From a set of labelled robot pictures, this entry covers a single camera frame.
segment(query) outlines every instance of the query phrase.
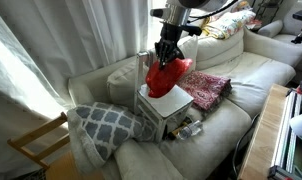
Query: white throw pillow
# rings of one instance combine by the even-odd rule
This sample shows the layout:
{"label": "white throw pillow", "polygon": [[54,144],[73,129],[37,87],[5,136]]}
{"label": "white throw pillow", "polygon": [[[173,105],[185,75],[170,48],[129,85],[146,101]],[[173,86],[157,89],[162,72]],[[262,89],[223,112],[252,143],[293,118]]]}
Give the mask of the white throw pillow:
{"label": "white throw pillow", "polygon": [[[197,36],[187,36],[180,39],[178,47],[185,58],[193,60],[186,74],[195,70],[198,49]],[[126,106],[130,111],[134,110],[135,66],[136,61],[133,61],[114,71],[107,80],[108,94],[112,103]],[[148,67],[144,66],[143,79],[145,79],[147,72]]]}

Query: wooden table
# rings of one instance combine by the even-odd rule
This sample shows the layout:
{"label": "wooden table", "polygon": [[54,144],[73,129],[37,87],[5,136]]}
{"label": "wooden table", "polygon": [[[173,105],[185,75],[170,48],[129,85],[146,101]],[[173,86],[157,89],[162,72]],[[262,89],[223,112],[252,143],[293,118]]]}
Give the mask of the wooden table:
{"label": "wooden table", "polygon": [[276,84],[271,87],[238,179],[267,179],[288,90],[288,88]]}

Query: cable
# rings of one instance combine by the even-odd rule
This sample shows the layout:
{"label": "cable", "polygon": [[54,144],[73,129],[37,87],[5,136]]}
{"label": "cable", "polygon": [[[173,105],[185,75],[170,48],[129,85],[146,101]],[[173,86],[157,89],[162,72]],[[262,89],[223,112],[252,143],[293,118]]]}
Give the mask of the cable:
{"label": "cable", "polygon": [[226,6],[223,6],[222,8],[220,8],[220,9],[218,9],[218,10],[216,10],[216,11],[213,11],[212,13],[203,15],[203,16],[189,16],[190,18],[196,18],[196,19],[190,21],[190,23],[191,23],[191,22],[194,22],[194,21],[197,21],[197,20],[199,20],[199,19],[204,19],[204,18],[213,16],[213,15],[215,15],[215,14],[218,14],[218,13],[220,13],[220,12],[222,12],[222,11],[228,9],[229,7],[231,7],[231,6],[232,6],[234,3],[236,3],[237,1],[238,1],[238,0],[233,0],[232,2],[230,2],[229,4],[227,4]]}
{"label": "cable", "polygon": [[236,147],[235,147],[235,150],[234,150],[234,154],[233,154],[233,157],[232,157],[232,168],[233,168],[233,172],[235,174],[235,177],[238,177],[238,172],[237,172],[237,169],[235,167],[235,160],[236,160],[236,157],[237,157],[237,153],[238,153],[238,149],[239,149],[239,146],[243,140],[243,138],[251,131],[251,129],[253,128],[253,125],[255,124],[255,121],[258,119],[258,117],[260,116],[260,114],[257,114],[254,116],[253,120],[252,120],[252,123],[250,125],[250,128],[244,133],[244,135],[240,138],[240,140],[238,141]]}

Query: white sofa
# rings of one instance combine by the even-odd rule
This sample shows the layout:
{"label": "white sofa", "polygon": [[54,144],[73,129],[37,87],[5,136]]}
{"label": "white sofa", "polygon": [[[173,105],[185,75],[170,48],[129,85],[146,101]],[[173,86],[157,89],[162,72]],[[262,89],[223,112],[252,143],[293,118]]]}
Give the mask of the white sofa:
{"label": "white sofa", "polygon": [[[276,39],[278,41],[293,44],[291,41],[294,40],[301,32],[302,21],[294,19],[292,15],[300,10],[302,10],[302,2],[296,2],[285,14],[283,19],[274,21],[262,27],[259,29],[258,34]],[[302,43],[294,45],[302,48]],[[293,81],[300,83],[302,80],[302,60],[295,67],[295,70],[297,74]]]}
{"label": "white sofa", "polygon": [[[206,179],[235,148],[258,114],[273,83],[286,85],[302,58],[302,48],[275,41],[247,29],[227,40],[201,35],[185,37],[179,47],[196,60],[193,68],[231,78],[232,94],[203,119],[203,131],[190,139],[159,144],[123,143],[102,167],[106,179]],[[74,104],[106,102],[133,107],[136,57],[69,80]]]}

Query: white curtain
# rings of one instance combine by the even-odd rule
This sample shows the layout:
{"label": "white curtain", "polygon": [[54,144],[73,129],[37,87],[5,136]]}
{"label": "white curtain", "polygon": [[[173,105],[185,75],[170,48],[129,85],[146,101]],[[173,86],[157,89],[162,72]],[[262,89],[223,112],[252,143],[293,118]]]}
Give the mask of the white curtain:
{"label": "white curtain", "polygon": [[146,49],[147,0],[0,0],[0,15],[54,90]]}
{"label": "white curtain", "polygon": [[[0,180],[39,168],[6,141],[44,123],[37,113],[53,117],[71,107],[68,78],[147,48],[149,5],[148,0],[0,0]],[[65,132],[60,129],[34,149]]]}

